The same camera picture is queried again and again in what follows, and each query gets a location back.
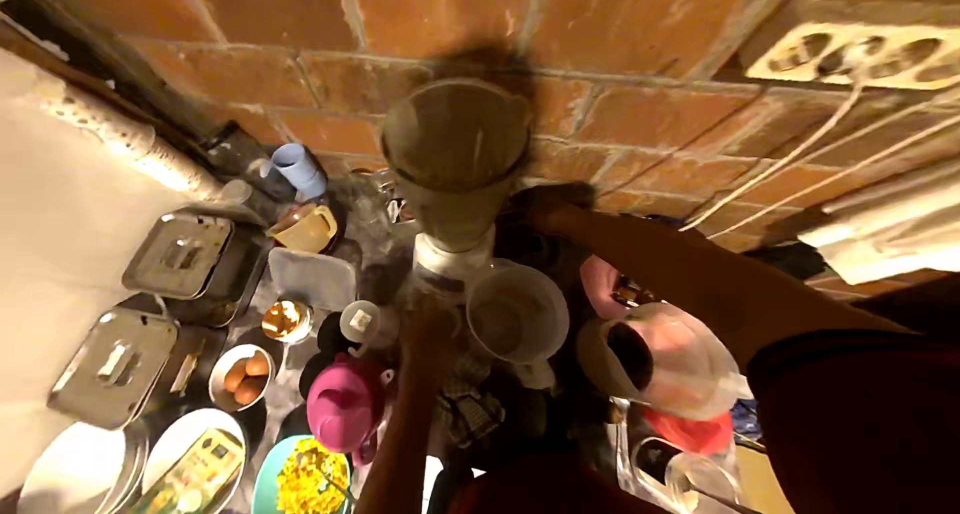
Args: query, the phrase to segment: person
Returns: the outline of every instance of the person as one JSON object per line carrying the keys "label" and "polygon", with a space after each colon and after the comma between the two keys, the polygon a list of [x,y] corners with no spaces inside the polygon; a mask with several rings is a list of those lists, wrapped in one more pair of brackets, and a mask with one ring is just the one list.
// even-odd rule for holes
{"label": "person", "polygon": [[[770,462],[798,514],[956,512],[960,344],[829,299],[768,265],[638,217],[540,198],[540,232],[590,250],[707,324],[746,370]],[[404,325],[399,394],[356,514],[414,514],[450,327]],[[569,458],[525,458],[461,489],[450,512],[664,512]]]}

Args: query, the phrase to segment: brown egg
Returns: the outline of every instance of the brown egg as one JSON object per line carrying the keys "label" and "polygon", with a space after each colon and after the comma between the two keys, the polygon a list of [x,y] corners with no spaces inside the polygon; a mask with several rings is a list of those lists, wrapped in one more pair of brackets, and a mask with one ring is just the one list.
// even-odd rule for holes
{"label": "brown egg", "polygon": [[233,363],[233,367],[230,368],[230,371],[226,372],[226,375],[223,376],[223,388],[227,392],[236,392],[237,387],[240,386],[240,382],[247,376],[245,371],[247,368],[247,361],[249,358],[241,358]]}
{"label": "brown egg", "polygon": [[267,355],[258,352],[246,360],[246,374],[248,376],[265,376],[270,373],[270,362]]}
{"label": "brown egg", "polygon": [[240,381],[240,386],[237,387],[237,391],[233,394],[233,398],[236,400],[237,404],[246,406],[257,399],[260,393],[263,392],[265,386],[267,386],[266,376],[259,375],[256,377],[247,377]]}

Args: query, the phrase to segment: yellow mug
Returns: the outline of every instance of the yellow mug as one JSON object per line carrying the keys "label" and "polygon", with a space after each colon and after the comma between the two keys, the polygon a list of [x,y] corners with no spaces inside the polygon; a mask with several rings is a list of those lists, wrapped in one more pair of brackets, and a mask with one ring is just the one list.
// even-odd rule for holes
{"label": "yellow mug", "polygon": [[311,254],[318,254],[327,248],[336,234],[337,220],[330,207],[312,203],[267,229],[267,237],[276,239],[291,250]]}

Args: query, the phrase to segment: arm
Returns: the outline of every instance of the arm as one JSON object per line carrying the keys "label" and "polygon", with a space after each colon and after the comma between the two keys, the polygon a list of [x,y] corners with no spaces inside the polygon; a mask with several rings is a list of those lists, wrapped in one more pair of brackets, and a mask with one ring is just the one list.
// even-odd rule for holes
{"label": "arm", "polygon": [[356,514],[421,512],[430,423],[437,391],[454,360],[449,319],[426,310],[403,325],[399,392]]}
{"label": "arm", "polygon": [[803,333],[908,332],[698,234],[546,198],[534,205],[530,217],[540,231],[592,251],[658,297],[696,316],[726,345],[741,369],[763,347]]}

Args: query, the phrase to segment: checkered cloth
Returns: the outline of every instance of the checkered cloth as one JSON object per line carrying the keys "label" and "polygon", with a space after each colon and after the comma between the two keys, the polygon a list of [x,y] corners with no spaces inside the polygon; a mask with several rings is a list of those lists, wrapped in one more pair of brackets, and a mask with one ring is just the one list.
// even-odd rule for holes
{"label": "checkered cloth", "polygon": [[477,385],[490,375],[490,366],[470,354],[457,360],[437,395],[437,417],[461,449],[489,434],[503,422],[506,411],[491,394],[480,394]]}

